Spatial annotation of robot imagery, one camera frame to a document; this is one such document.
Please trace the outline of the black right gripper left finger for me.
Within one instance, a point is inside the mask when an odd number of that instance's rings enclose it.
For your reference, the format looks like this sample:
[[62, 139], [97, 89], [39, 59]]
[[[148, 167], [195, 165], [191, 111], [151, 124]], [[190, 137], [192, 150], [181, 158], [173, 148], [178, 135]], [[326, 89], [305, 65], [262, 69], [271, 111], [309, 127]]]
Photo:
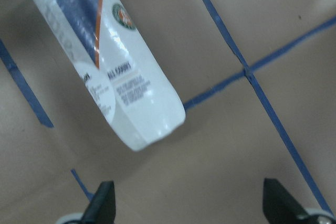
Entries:
[[81, 217], [81, 223], [114, 223], [116, 196], [113, 181], [102, 182]]

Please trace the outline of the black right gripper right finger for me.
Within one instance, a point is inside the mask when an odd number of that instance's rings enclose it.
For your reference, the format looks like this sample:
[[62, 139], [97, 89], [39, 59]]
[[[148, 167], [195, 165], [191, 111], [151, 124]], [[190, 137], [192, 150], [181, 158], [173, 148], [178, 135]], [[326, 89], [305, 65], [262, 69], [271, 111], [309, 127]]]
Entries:
[[277, 179], [264, 179], [262, 203], [268, 223], [308, 223], [307, 211]]

